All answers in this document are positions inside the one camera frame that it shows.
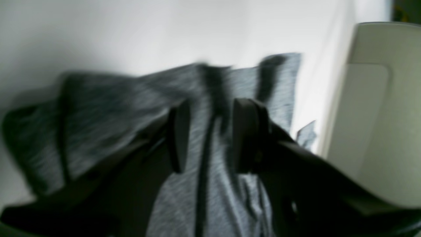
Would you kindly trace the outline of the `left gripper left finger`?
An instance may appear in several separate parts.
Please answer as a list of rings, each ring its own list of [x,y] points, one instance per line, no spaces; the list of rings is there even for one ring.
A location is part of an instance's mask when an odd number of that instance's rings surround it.
[[[36,237],[144,237],[161,186],[185,170],[190,117],[189,102],[177,102],[68,186],[6,207],[1,223]]]

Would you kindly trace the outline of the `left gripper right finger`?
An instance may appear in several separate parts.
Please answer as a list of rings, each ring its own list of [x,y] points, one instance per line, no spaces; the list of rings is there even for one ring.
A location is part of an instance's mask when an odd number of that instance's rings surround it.
[[[258,101],[233,106],[236,171],[256,174],[278,237],[413,237],[420,208],[391,204],[301,147]]]

